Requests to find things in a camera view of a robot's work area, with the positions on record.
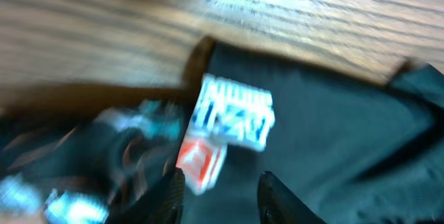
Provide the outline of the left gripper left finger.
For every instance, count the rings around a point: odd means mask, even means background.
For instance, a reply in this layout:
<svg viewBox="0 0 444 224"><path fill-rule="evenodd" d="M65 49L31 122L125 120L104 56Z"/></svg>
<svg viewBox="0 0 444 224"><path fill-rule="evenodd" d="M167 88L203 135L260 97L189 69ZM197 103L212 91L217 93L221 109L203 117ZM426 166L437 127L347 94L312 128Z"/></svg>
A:
<svg viewBox="0 0 444 224"><path fill-rule="evenodd" d="M106 224L180 224L184 209L185 175L175 168L134 205L111 214Z"/></svg>

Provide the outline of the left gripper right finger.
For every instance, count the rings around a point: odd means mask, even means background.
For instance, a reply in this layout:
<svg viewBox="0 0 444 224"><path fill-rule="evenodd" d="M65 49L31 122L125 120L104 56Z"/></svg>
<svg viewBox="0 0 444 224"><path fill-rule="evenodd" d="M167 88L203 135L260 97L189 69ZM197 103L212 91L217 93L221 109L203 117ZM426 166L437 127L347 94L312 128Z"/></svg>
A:
<svg viewBox="0 0 444 224"><path fill-rule="evenodd" d="M325 224L270 171L259 177L257 204L261 224Z"/></svg>

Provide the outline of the black orange-patterned jersey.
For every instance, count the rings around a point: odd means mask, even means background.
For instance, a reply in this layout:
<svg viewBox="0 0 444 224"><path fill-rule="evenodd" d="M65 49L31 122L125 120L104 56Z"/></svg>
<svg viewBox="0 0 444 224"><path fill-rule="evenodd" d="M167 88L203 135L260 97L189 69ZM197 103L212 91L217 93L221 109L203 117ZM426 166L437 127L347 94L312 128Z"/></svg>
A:
<svg viewBox="0 0 444 224"><path fill-rule="evenodd" d="M1 116L1 222L105 223L169 171L181 223L260 223L270 171L325 223L443 222L443 75L385 86L214 44L188 89L35 89Z"/></svg>

